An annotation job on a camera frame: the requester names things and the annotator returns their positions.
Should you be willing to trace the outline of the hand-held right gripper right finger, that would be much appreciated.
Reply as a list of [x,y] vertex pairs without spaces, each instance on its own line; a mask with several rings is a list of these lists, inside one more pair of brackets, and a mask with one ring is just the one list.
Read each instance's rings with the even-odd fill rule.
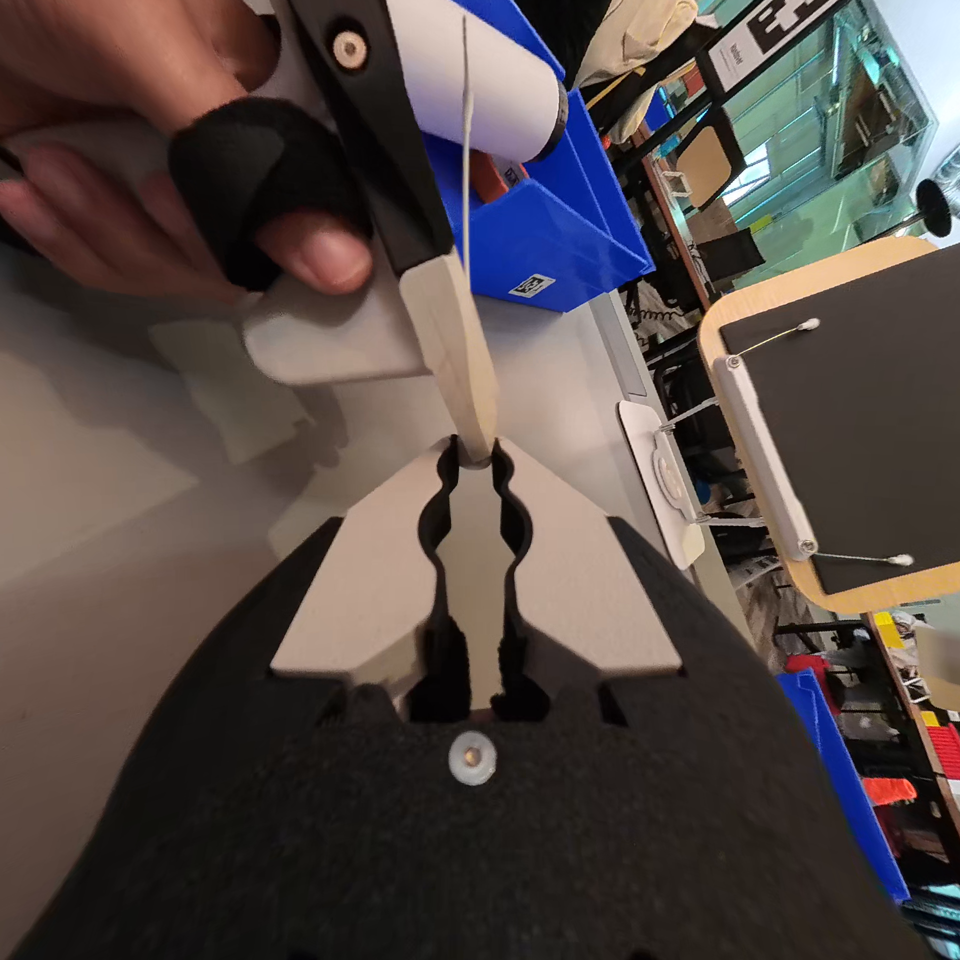
[[683,677],[683,661],[610,516],[515,442],[490,460],[503,581],[495,710],[548,710],[569,689]]

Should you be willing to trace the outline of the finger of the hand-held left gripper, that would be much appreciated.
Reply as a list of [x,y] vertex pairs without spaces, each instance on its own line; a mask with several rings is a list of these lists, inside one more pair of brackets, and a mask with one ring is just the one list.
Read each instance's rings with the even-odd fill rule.
[[498,438],[498,378],[459,255],[451,251],[405,271],[399,293],[462,461],[486,464]]

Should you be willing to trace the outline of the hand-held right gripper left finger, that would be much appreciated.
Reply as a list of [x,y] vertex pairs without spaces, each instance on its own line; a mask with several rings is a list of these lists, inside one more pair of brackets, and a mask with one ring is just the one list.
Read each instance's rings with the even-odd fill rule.
[[437,550],[450,534],[457,438],[441,438],[342,519],[273,658],[283,678],[414,685],[449,621]]

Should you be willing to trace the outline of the blue bin with marker label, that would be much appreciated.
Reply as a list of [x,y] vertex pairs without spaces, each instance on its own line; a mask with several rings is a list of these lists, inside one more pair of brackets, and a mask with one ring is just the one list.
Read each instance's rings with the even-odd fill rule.
[[[529,177],[484,204],[470,186],[470,269],[475,294],[565,312],[652,269],[652,260],[538,2],[456,2],[545,60],[568,101],[565,132]],[[462,249],[462,146],[423,134],[456,246]]]

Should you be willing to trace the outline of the unlabelled blue bin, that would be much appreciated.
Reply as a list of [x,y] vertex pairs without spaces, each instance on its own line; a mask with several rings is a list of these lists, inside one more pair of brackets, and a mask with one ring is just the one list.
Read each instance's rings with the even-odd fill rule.
[[820,756],[849,832],[889,898],[896,906],[905,904],[909,900],[905,879],[816,674],[807,668],[798,673],[779,674],[775,679]]

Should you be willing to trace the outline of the person's left hand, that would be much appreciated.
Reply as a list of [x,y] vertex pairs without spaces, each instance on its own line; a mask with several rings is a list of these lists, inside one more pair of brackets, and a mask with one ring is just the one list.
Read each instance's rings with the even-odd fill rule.
[[[281,42],[246,2],[3,1],[2,138],[134,114],[171,137],[261,89]],[[1,186],[2,219],[89,290],[234,305],[167,174],[134,189],[76,150],[28,150]]]

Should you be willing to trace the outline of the small red box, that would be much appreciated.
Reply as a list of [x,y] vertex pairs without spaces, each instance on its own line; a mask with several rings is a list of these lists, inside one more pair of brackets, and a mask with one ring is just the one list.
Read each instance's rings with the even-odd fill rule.
[[482,204],[492,204],[528,180],[520,162],[508,161],[481,150],[471,150],[469,182]]

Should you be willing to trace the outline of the white cylinder roll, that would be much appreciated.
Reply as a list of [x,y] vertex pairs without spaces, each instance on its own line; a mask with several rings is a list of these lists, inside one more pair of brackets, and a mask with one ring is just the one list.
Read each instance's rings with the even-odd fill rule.
[[548,62],[451,1],[389,1],[405,88],[420,131],[462,144],[462,15],[469,31],[474,111],[470,148],[539,162],[559,144],[567,91]]

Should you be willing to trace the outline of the beige jacket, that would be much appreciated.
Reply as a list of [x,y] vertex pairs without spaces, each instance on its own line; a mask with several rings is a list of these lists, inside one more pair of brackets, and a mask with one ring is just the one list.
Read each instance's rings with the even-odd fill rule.
[[651,62],[699,15],[696,1],[611,1],[588,42],[572,86],[615,80]]

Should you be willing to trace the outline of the wooden back chair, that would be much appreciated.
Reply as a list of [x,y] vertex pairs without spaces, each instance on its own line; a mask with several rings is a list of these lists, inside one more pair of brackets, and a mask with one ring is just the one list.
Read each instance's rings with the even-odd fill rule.
[[703,122],[681,142],[675,171],[689,187],[691,206],[698,211],[710,206],[746,169],[746,158],[729,125]]

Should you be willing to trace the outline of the wood edged black board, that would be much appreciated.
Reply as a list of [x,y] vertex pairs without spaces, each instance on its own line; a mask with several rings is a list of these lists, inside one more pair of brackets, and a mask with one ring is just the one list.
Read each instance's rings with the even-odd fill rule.
[[958,593],[958,257],[879,239],[728,294],[699,326],[776,554],[827,611]]

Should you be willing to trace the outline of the hanging marker banner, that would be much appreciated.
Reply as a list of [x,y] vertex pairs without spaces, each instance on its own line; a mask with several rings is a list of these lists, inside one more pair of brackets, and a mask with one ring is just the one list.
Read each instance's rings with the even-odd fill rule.
[[824,23],[841,1],[763,1],[740,11],[695,61],[712,102],[725,103]]

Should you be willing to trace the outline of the black floor lamp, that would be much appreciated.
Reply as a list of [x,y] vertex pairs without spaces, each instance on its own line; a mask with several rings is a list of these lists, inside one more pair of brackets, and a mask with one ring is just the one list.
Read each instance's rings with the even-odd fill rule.
[[916,187],[914,206],[915,211],[902,228],[908,234],[929,234],[937,240],[958,235],[958,181],[942,183],[935,178],[921,179]]

